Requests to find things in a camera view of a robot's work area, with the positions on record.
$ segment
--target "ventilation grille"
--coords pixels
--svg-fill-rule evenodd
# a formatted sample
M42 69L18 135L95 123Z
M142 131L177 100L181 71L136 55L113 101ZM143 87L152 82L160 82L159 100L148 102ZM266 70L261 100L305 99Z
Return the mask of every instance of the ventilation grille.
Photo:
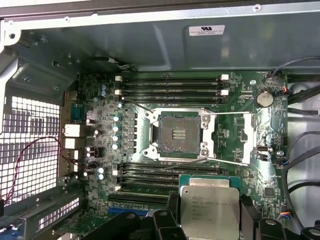
M12 97L11 113L3 115L0 135L2 198L5 199L12 188L15 162L21 150L40 137L59 137L59 115L58 105ZM14 194L7 205L55 187L57 166L58 143L54 139L31 145L20 159Z
M71 210L79 206L79 198L76 198L75 200L69 202L68 204L64 205L63 207L60 207L58 210L53 211L49 215L41 218L38 222L37 230L40 231L47 227L48 225L54 223L67 213L69 213Z

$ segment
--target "pci express slot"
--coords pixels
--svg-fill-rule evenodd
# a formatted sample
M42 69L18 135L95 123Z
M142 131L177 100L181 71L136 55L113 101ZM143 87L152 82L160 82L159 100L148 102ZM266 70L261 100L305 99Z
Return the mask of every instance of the pci express slot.
M133 203L133 204L150 204L150 205L160 205L166 206L168 198L163 196L143 196L143 195L133 195L133 194L119 194L110 193L108 195L108 202L117 203Z

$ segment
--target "integrated circuit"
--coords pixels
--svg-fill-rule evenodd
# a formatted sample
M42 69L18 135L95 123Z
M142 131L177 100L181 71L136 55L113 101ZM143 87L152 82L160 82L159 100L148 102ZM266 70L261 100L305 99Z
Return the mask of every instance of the integrated circuit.
M160 153L200 153L200 116L159 116Z
M273 187L265 187L264 188L264 196L274 197L275 196L275 189Z

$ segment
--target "black cable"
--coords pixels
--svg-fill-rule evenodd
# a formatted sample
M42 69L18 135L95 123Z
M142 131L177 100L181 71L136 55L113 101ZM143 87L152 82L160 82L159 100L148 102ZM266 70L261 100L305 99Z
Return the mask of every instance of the black cable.
M137 107L142 108L142 109L144 109L144 110L146 110L146 111L148 111L148 112L151 112L151 113L153 112L153 111L150 110L149 108L140 105L139 103L137 103L136 101L134 101L134 100L132 100L132 99L130 99L130 98L125 98L125 100L128 101L128 102L133 103L133 104L136 105Z
M303 162L306 159L309 159L311 157L313 157L314 155L320 154L320 146L314 147L308 151L306 151L305 153L301 154L300 156L298 156L296 159L294 159L293 161L291 161L288 165L286 165L282 170L282 187L283 187L283 191L284 191L284 196L286 199L286 204L288 206L288 208L290 209L291 212L291 216L292 218L295 220L296 224L298 225L298 227L300 228L300 230L304 229L304 225L302 224L302 222L300 221L295 208L293 206L293 203L291 201L290 198L290 192L289 192L289 187L288 187L288 171L298 165L299 163Z
M298 103L303 100L307 100L320 94L320 85L314 86L308 90L298 92L288 97L288 105Z
M291 154L291 151L292 149L294 148L294 146L296 145L296 143L302 139L304 136L307 136L307 135L320 135L320 131L306 131L306 132L303 132L301 134L299 134L296 138L295 138L295 141L294 143L288 147L288 150L286 151L286 159L290 162L290 154Z
M300 189L303 187L308 187L308 186L320 187L320 181L305 181L305 182L298 183L298 184L289 188L289 193L292 193L293 191L295 191L297 189Z
M288 107L288 113L317 116L319 114L319 111L317 111L317 110L300 110L300 109Z
M291 64L295 64L295 63L298 63L298 62L301 62L301 61L306 61L306 60L320 60L320 56L306 56L306 57L301 57L301 58L297 58L297 59L294 59L294 60L291 60L291 61L288 61L280 66L278 66L271 74L271 79L273 79L273 81L278 84L280 87L283 86L283 84L275 78L276 76L276 73L279 72L280 69L286 67L286 66L289 66Z

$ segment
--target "green circuit board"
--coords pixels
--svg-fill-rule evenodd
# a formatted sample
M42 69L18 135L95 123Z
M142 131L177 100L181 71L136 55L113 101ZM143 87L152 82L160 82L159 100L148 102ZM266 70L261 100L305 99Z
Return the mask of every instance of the green circuit board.
M106 169L106 174L103 180L98 179L97 172L84 179L88 207L92 212L84 213L81 218L84 220L78 221L78 225L81 226L84 223L89 225L92 221L88 219L93 218L103 219L102 222L98 221L99 223L107 221L108 218L103 216L107 214L109 207L137 210L161 209L165 206L169 194L178 191L176 175L181 173L178 170L173 169L171 174L167 175L143 173L144 169L146 169L144 172L149 172L147 170L153 166L167 167L177 164L177 161L156 161L144 155L144 151L151 143L150 136L153 134L151 122L146 118L147 109L157 108L176 109L176 111L168 111L172 116L184 112L185 108L195 109L195 112L202 108L213 113L226 113L216 115L211 138L214 142L215 157L227 162L212 160L197 163L190 165L190 168L183 173L196 174L197 171L192 168L196 165L203 168L199 175L240 177L241 194L251 196L254 206L261 215L268 218L278 216L285 201L281 186L281 169L286 160L279 152L286 152L287 147L287 97L278 94L281 88L268 78L267 72L128 72L121 74L128 83L133 83L133 86L129 85L128 89L134 89L135 81L141 83L149 80L142 84L148 88L148 85L153 87L155 85L150 83L152 79L183 79L201 82L201 79L215 79L222 75L228 75L228 79L223 81L225 89L228 89L227 97L223 102L179 102L176 98L169 97L166 103L157 103L157 101L148 103L147 96L139 96L137 99L140 106L137 106L137 102L121 101L121 99L118 101L115 95L117 85L114 74L81 76L78 100L77 104L72 106L74 109L71 114L74 113L74 115L71 119L73 123L81 123L85 121L83 118L83 112L85 112L87 119L95 120L92 127L101 130L102 134L87 137L86 146L103 149L103 156L95 159L87 157L85 161L98 162ZM283 85L287 86L287 76L282 75L279 78ZM273 94L274 102L269 107L259 107L256 103L257 95L266 89ZM255 146L268 146L268 150L262 152L252 150L248 166L233 164L242 162L244 144L248 141L244 134L246 121L243 113L250 113ZM119 121L114 121L115 116L119 117ZM120 138L116 150L113 149L115 125L120 129L116 133ZM162 153L161 156L176 157L174 153ZM193 158L194 155L183 155L183 157L188 159ZM125 166L126 174L122 176L121 171L118 171L118 175L114 175L115 165ZM71 220L66 222L60 230L67 232L68 228L70 232L72 230L73 233L78 234L93 230L92 227L77 227Z

